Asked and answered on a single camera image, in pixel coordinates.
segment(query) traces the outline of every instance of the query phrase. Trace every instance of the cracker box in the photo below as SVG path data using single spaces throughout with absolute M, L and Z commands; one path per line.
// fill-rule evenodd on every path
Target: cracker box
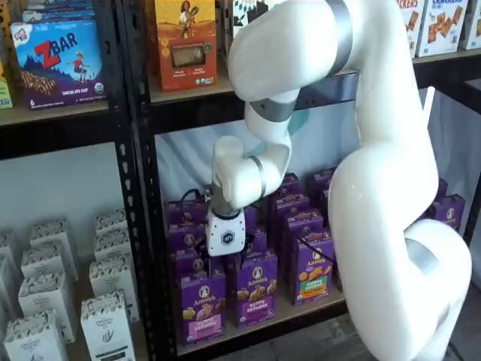
M 179 250 L 187 250 L 205 239 L 203 223 L 185 222 L 168 227 L 168 246 L 171 255 Z
M 78 280 L 77 250 L 75 242 L 67 230 L 67 220 L 53 220 L 51 222 L 35 224 L 30 235 L 30 245 L 37 247 L 43 243 L 58 241 L 62 245 L 62 261 L 65 272 L 74 281 Z
M 105 98 L 94 19 L 14 23 L 11 32 L 30 109 Z
M 7 257 L 0 255 L 0 304 L 5 308 L 9 320 L 21 315 L 18 303 L 19 287 Z
M 47 310 L 56 311 L 60 334 L 68 344 L 75 342 L 78 328 L 70 281 L 64 272 L 26 278 L 18 293 L 25 316 Z
M 162 89 L 216 83 L 214 0 L 156 0 L 156 22 Z
M 12 273 L 18 284 L 20 284 L 23 278 L 20 269 L 20 264 L 22 263 L 22 250 L 20 249 L 20 243 L 15 241 L 14 231 L 0 231 L 0 254 L 7 257 Z
M 404 18 L 404 25 L 406 26 L 411 57 L 414 57 L 416 53 L 424 2 L 425 0 L 398 0 L 398 5 Z
M 311 233 L 303 239 L 314 249 L 334 259 L 329 231 Z M 297 239 L 293 240 L 289 289 L 293 305 L 315 301 L 329 294 L 332 263 Z
M 434 201 L 428 210 L 433 220 L 439 220 L 459 231 L 463 217 L 465 200 L 458 194 Z
M 97 216 L 95 219 L 96 235 L 103 235 L 113 229 L 126 227 L 127 215 L 124 208 L 119 208 L 111 213 Z
M 92 360 L 135 361 L 122 291 L 83 301 L 80 322 Z
M 95 296 L 122 290 L 126 298 L 130 321 L 140 320 L 132 265 L 129 258 L 120 256 L 90 264 L 90 283 Z
M 272 250 L 240 257 L 232 275 L 237 327 L 253 325 L 275 316 L 277 256 Z
M 214 338 L 225 330 L 225 274 L 220 264 L 177 279 L 185 344 Z
M 11 360 L 68 361 L 55 310 L 9 322 L 5 348 Z
M 462 49 L 477 49 L 481 47 L 481 1 L 470 0 L 467 3 L 466 17 L 459 47 Z
M 417 56 L 454 53 L 466 14 L 467 0 L 425 0 Z
M 26 278 L 65 272 L 62 245 L 59 242 L 49 242 L 26 250 L 22 255 L 21 268 Z

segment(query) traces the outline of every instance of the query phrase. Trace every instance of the white tea box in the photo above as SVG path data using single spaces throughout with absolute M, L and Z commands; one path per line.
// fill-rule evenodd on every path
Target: white tea box
M 15 242 L 14 231 L 0 232 L 0 254 L 4 254 L 11 264 L 17 282 L 22 282 L 23 276 L 20 271 L 22 262 L 22 249 L 19 242 Z
M 21 315 L 17 298 L 19 287 L 20 285 L 15 281 L 7 257 L 3 254 L 0 255 L 0 303 L 3 305 L 9 320 Z
M 5 348 L 12 361 L 68 361 L 55 310 L 10 321 Z
M 32 247 L 51 241 L 60 242 L 65 272 L 74 281 L 78 280 L 77 251 L 74 242 L 68 237 L 67 220 L 65 218 L 33 226 L 32 234 L 30 235 L 30 245 Z
M 416 55 L 455 53 L 466 7 L 467 0 L 425 0 Z
M 22 273 L 25 277 L 38 277 L 49 273 L 65 272 L 62 245 L 58 242 L 44 243 L 23 252 Z
M 98 216 L 95 219 L 96 235 L 103 235 L 115 228 L 126 228 L 127 216 L 124 208 L 117 209 L 112 213 Z
M 398 5 L 404 19 L 404 25 L 406 26 L 407 42 L 409 44 L 412 58 L 416 54 L 424 3 L 425 0 L 398 0 Z
M 90 264 L 90 283 L 95 296 L 122 290 L 130 321 L 139 321 L 138 301 L 130 259 L 120 256 Z
M 481 47 L 481 1 L 470 0 L 467 3 L 463 32 L 459 47 L 462 49 L 478 49 Z
M 132 335 L 122 291 L 82 302 L 83 334 L 92 360 L 135 361 Z
M 78 319 L 75 315 L 70 278 L 64 272 L 26 278 L 18 293 L 23 314 L 30 316 L 46 310 L 55 310 L 66 343 L 75 342 Z

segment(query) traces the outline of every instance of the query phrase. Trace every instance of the purple box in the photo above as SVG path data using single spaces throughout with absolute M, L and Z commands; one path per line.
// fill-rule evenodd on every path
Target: purple box
M 208 204 L 204 201 L 183 201 L 169 202 L 167 205 L 168 224 L 178 224 L 183 222 L 205 223 L 207 219 Z
M 303 239 L 313 248 L 334 259 L 334 245 L 327 230 Z M 293 241 L 289 289 L 293 305 L 315 301 L 329 294 L 332 262 L 312 251 L 297 239 Z
M 243 264 L 237 257 L 231 279 L 237 327 L 253 325 L 275 316 L 277 256 L 272 250 L 252 253 Z
M 178 279 L 185 344 L 214 338 L 225 330 L 225 274 L 222 267 Z
M 429 216 L 459 231 L 466 201 L 458 194 L 435 201 L 429 208 Z
M 279 269 L 281 274 L 289 276 L 289 259 L 292 252 L 292 236 L 304 237 L 312 232 L 321 232 L 324 226 L 324 218 L 315 208 L 300 211 L 284 218 L 283 232 L 281 235 Z
M 171 256 L 179 250 L 188 250 L 205 239 L 205 224 L 185 222 L 168 227 L 168 247 Z

